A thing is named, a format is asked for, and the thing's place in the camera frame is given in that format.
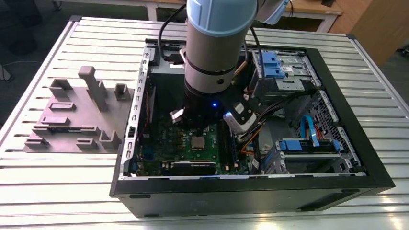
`table leg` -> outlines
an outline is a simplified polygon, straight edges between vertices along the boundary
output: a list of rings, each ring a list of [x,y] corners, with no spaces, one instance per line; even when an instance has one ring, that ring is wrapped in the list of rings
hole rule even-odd
[[[57,1],[50,1],[50,3],[53,5],[53,10],[60,11],[61,10],[61,1],[60,1],[60,4],[57,3]]]
[[[148,10],[148,19],[149,21],[157,21],[157,13],[156,13],[156,9],[157,9],[157,4],[154,3],[146,3],[146,10]]]
[[[330,27],[334,23],[334,20],[337,19],[337,15],[330,15],[327,14],[325,16],[325,19],[322,20],[319,27],[317,29],[317,32],[319,33],[327,33],[327,31],[330,30]]]

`workbench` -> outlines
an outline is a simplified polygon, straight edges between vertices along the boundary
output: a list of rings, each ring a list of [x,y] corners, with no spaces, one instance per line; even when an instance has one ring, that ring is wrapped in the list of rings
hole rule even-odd
[[[180,0],[60,0],[109,5],[144,6],[148,11],[148,20],[157,21],[157,8],[177,9]],[[54,8],[60,10],[58,4],[52,0]],[[293,14],[290,15],[290,4],[288,4],[282,17],[307,18],[321,20],[317,32],[326,33],[337,19],[343,13],[342,8],[334,2],[331,7],[321,5],[319,0],[293,0]]]
[[[395,188],[322,212],[136,218],[109,197],[116,154],[25,153],[24,141],[54,78],[72,86],[80,66],[105,87],[137,84],[146,38],[160,22],[72,17],[0,131],[0,227],[53,229],[405,229],[409,226],[409,109],[359,43],[342,34],[256,29],[262,45],[317,48]],[[170,23],[164,39],[185,40]],[[254,44],[248,34],[249,44]]]

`gray plastic block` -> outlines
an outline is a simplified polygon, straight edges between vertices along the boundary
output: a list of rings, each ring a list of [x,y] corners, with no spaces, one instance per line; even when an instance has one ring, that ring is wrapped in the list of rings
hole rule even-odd
[[[78,69],[78,77],[84,79],[88,86],[88,94],[94,101],[98,110],[102,112],[106,110],[105,95],[106,89],[104,83],[100,83],[94,79],[94,68],[92,66],[81,66]]]
[[[49,90],[56,98],[68,98],[66,90],[72,90],[72,87],[66,79],[54,79]]]
[[[124,138],[126,120],[130,110],[130,101],[117,101],[114,89],[106,88],[105,102],[109,110],[100,112],[94,101],[89,98],[86,87],[72,87],[66,90],[68,98],[50,97],[48,105],[42,110],[41,117],[36,126],[40,129],[33,130],[29,138],[44,138],[49,143],[46,148],[30,149],[24,147],[25,152],[49,152],[49,153],[108,153],[116,154],[116,149],[106,149],[100,143],[101,131],[109,135],[114,130],[120,140]],[[52,110],[52,103],[68,102],[76,105],[74,110]],[[44,117],[68,117],[69,124],[41,124]],[[76,145],[77,138],[92,138],[97,144],[94,149],[80,149]]]
[[[41,119],[41,123],[46,125],[61,125],[65,126],[70,123],[68,117],[52,117],[52,116],[45,116]]]
[[[112,131],[110,138],[106,136],[106,133],[102,131],[98,141],[101,142],[105,149],[117,149],[121,144],[121,140],[116,135],[116,132]]]
[[[76,105],[72,102],[56,102],[56,103],[50,103],[49,109],[52,111],[74,110],[76,109]]]
[[[130,101],[130,94],[126,84],[114,85],[114,96],[117,101]]]
[[[76,145],[82,150],[90,150],[97,148],[96,141],[92,138],[77,138]]]
[[[32,127],[32,131],[37,135],[50,134],[50,131],[48,130],[48,125],[34,125]]]
[[[97,126],[81,126],[81,134],[86,136],[98,136],[101,133],[101,130]]]
[[[46,148],[49,143],[45,141],[44,138],[26,138],[25,146],[30,149],[41,149]]]

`blue plastic latch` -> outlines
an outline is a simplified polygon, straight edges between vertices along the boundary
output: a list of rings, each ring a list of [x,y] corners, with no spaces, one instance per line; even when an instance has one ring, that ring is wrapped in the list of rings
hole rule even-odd
[[[334,140],[334,141],[331,142],[331,144],[333,144],[334,150],[335,150],[337,152],[341,151],[341,144],[339,144],[339,142],[338,142],[337,140]]]
[[[280,61],[277,60],[276,54],[270,52],[262,52],[262,61],[265,67],[280,68]]]
[[[298,140],[285,140],[285,145],[288,150],[302,150]]]
[[[284,140],[278,141],[278,144],[280,144],[280,150],[285,151],[286,150],[285,141]]]
[[[281,61],[277,60],[277,56],[272,52],[262,52],[264,74],[266,78],[285,77],[285,73],[281,71]]]
[[[277,68],[264,68],[264,74],[266,78],[285,78],[285,73]]]

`motherboard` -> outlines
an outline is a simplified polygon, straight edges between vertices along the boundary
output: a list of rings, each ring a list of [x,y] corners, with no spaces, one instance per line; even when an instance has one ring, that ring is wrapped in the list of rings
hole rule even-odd
[[[134,154],[138,176],[249,174],[248,159],[236,152],[234,138],[222,122],[209,125],[204,135],[172,125],[164,115],[149,125]]]

